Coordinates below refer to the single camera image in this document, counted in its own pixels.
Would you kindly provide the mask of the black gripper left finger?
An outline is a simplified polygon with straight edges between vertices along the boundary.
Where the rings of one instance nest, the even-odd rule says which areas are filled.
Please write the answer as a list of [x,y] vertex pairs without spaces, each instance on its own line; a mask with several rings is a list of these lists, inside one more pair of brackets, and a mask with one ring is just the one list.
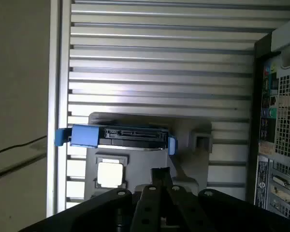
[[140,191],[115,188],[23,229],[25,232],[158,232],[163,169]]

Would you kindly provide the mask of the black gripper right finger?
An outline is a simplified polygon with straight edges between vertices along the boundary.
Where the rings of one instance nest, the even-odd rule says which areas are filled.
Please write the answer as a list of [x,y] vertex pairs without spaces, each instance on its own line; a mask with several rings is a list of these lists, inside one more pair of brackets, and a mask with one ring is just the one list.
[[290,232],[290,219],[211,188],[195,196],[173,184],[169,167],[160,171],[174,206],[167,212],[185,232]]

